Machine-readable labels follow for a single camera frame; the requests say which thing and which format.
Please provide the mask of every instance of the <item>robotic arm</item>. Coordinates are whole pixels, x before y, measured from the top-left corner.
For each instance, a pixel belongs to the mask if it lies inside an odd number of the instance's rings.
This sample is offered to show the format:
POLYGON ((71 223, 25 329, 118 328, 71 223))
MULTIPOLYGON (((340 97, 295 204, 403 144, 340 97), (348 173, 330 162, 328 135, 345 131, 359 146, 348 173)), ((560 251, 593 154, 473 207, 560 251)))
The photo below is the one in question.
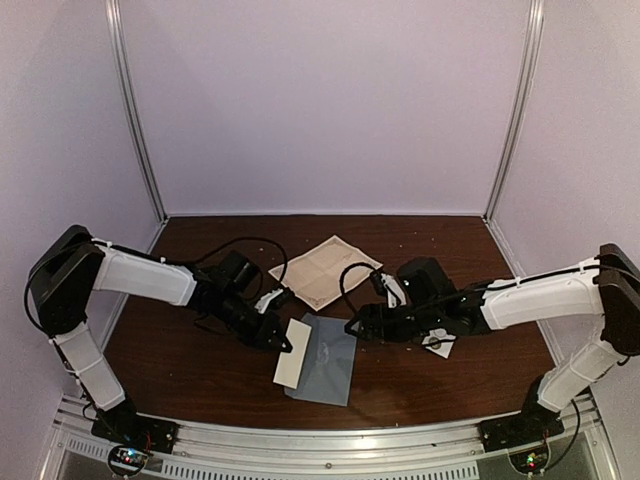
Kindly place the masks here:
MULTIPOLYGON (((391 298, 380 272, 376 291, 391 298)), ((363 306, 345 331, 362 339, 405 342, 434 329, 482 335, 519 323, 567 315, 604 315, 604 328, 531 386, 522 411, 480 424, 485 451, 562 433, 560 411, 616 363, 640 354, 640 271, 616 245, 567 269, 456 290, 434 258, 416 258, 398 270, 412 305, 363 306)))
POLYGON ((285 295, 271 295, 268 304, 260 302, 259 310, 240 296, 258 271, 235 251, 214 267, 172 265, 94 239, 84 227, 70 227, 31 270, 27 291, 40 321, 36 326, 49 336, 96 408, 92 433, 139 450, 171 452, 177 428, 173 422, 137 414, 87 327, 85 309, 93 290, 128 293, 214 315, 250 347, 290 352, 291 343, 273 310, 285 295))

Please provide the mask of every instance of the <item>wooden table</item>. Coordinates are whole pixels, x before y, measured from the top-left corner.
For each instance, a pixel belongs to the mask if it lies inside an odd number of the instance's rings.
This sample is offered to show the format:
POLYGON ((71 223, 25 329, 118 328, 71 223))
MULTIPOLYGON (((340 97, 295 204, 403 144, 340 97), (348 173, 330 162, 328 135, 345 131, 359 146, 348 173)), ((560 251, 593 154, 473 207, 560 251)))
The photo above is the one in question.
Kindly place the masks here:
MULTIPOLYGON (((435 256, 456 286, 509 277, 479 218, 388 216, 206 217, 172 219, 154 253, 189 259, 241 235, 260 235, 295 257, 337 234, 396 269, 415 256, 435 256)), ((238 251, 266 269, 280 263, 269 245, 238 251)), ((266 278, 265 289, 273 285, 266 278)), ((379 302, 368 282, 356 305, 379 302)), ((282 318, 300 318, 299 300, 282 318)), ((349 318, 337 301, 323 316, 349 318)), ((535 323, 461 338, 444 360, 410 344, 358 342, 347 407, 293 400, 272 383, 278 354, 251 350, 232 335, 193 326, 195 313, 130 298, 106 355, 144 413, 257 428, 346 429, 429 424, 518 410, 529 384, 553 367, 535 323)))

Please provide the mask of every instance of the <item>blue-gray paper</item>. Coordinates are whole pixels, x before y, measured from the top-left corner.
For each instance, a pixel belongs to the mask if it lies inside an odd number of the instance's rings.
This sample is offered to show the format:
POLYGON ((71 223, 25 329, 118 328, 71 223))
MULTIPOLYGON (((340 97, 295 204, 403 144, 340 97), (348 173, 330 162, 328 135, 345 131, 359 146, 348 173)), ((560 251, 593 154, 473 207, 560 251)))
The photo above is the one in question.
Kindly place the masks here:
POLYGON ((311 326, 311 336, 298 388, 285 388, 284 393, 298 400, 346 407, 356 338, 344 333, 344 320, 307 313, 301 321, 311 326))

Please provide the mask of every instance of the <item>cream colored card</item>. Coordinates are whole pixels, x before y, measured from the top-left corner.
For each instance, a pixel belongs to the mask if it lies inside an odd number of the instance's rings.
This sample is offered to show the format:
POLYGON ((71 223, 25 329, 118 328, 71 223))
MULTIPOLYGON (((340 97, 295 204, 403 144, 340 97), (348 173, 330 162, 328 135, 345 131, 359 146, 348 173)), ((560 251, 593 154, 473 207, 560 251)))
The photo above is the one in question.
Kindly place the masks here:
POLYGON ((311 327, 298 320, 289 320, 287 328, 287 339, 291 342, 293 350, 290 353, 280 353, 276 373, 273 376, 273 383, 284 385, 285 387, 298 388, 304 354, 307 351, 307 344, 311 336, 311 327))
MULTIPOLYGON (((334 235, 307 253, 290 260, 282 283, 317 312, 340 297, 340 274, 356 262, 366 262, 374 268, 382 266, 380 262, 334 235)), ((282 265, 272 268, 269 273, 274 278, 279 278, 282 265)), ((345 290, 348 292, 356 288, 370 273, 366 268, 351 270, 345 277, 345 290)))

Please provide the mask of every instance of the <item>white wall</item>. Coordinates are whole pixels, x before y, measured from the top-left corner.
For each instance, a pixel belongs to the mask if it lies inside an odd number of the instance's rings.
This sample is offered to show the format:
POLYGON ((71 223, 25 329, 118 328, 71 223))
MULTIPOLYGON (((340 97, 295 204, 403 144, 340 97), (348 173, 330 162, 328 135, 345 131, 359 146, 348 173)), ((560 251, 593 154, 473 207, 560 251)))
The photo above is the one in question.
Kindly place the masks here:
POLYGON ((167 211, 484 211, 529 2, 123 2, 167 211))
MULTIPOLYGON (((156 225, 136 163, 102 0, 0 3, 0 478, 32 478, 67 383, 22 290, 69 225, 145 248, 156 225)), ((97 337, 114 296, 91 308, 97 337)))
MULTIPOLYGON (((640 264, 640 5, 546 2, 540 60, 497 223, 527 273, 618 243, 640 264)), ((568 355, 591 319, 554 325, 568 355)), ((640 360, 594 388, 624 479, 638 478, 640 360)))

